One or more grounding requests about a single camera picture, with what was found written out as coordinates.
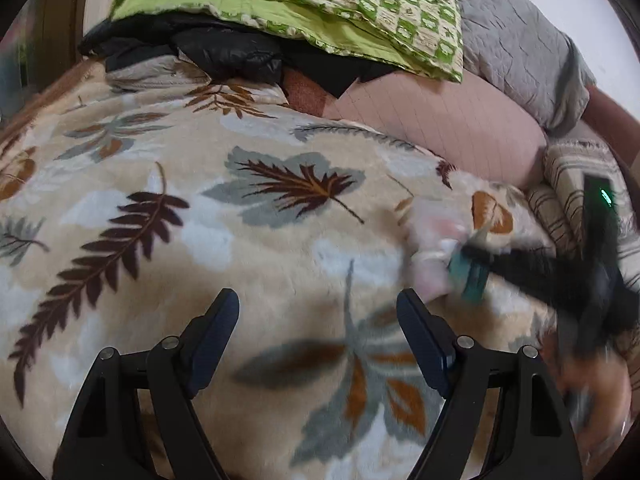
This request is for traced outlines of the person's right hand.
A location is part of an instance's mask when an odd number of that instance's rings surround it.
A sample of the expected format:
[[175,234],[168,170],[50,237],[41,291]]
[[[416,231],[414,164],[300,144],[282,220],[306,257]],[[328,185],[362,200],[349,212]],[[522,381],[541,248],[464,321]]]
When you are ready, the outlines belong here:
[[627,362],[615,351],[599,350],[592,356],[560,356],[558,335],[541,336],[540,354],[559,393],[586,390],[591,413],[575,437],[585,477],[594,476],[620,446],[628,424],[631,385]]

